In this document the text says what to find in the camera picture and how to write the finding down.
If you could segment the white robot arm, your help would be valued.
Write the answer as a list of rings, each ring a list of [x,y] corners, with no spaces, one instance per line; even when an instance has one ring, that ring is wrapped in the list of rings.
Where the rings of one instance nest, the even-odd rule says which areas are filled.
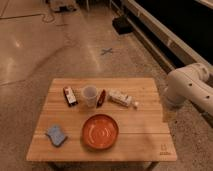
[[[202,63],[193,63],[171,71],[164,90],[165,103],[180,108],[189,100],[213,115],[213,88],[207,84],[209,69]]]

